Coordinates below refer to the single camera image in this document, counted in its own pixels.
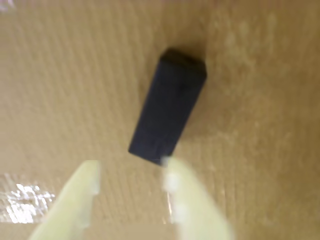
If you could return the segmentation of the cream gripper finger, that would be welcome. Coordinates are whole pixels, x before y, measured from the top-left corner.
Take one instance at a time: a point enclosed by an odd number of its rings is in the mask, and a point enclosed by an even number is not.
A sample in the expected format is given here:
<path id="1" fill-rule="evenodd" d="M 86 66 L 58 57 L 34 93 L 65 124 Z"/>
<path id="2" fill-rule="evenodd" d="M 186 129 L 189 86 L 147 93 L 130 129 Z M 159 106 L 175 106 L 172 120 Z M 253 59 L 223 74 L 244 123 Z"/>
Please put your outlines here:
<path id="1" fill-rule="evenodd" d="M 91 224 L 94 197 L 100 193 L 98 160 L 84 161 L 63 186 L 30 240 L 82 240 Z"/>
<path id="2" fill-rule="evenodd" d="M 161 166 L 163 190 L 178 240 L 236 239 L 228 219 L 188 164 L 165 156 Z"/>

